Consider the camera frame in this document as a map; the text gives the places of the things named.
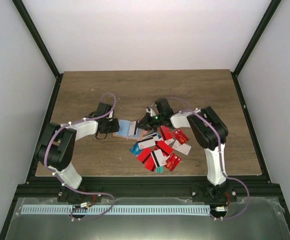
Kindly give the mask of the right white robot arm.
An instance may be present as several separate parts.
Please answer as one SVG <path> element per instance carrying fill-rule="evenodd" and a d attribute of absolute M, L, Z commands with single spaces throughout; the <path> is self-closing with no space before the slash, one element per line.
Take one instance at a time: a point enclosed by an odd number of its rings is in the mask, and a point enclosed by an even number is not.
<path fill-rule="evenodd" d="M 147 107 L 145 116 L 136 124 L 137 128 L 146 131 L 162 126 L 169 129 L 190 128 L 206 155 L 208 180 L 206 194 L 214 202 L 221 200 L 227 189 L 227 174 L 224 167 L 227 126 L 210 106 L 174 112 L 166 98 L 161 98 L 154 104 L 158 114 L 152 107 Z"/>

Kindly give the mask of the pink card holder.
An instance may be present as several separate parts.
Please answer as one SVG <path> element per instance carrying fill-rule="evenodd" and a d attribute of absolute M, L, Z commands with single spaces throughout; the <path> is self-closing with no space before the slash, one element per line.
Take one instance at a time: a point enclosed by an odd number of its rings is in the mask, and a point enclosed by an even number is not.
<path fill-rule="evenodd" d="M 113 133 L 113 136 L 137 141 L 142 140 L 144 131 L 137 128 L 137 123 L 138 121 L 120 119 L 119 131 Z"/>

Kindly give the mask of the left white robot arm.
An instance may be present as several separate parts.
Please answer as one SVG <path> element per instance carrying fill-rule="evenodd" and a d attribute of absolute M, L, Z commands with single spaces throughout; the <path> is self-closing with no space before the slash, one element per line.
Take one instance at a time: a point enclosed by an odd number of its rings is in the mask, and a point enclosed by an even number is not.
<path fill-rule="evenodd" d="M 35 149 L 34 159 L 57 176 L 62 184 L 70 187 L 69 196 L 74 201 L 81 202 L 86 198 L 87 190 L 80 185 L 82 177 L 71 163 L 75 142 L 87 136 L 101 140 L 99 135 L 106 138 L 119 129 L 114 107 L 100 102 L 96 111 L 77 122 L 47 124 Z"/>

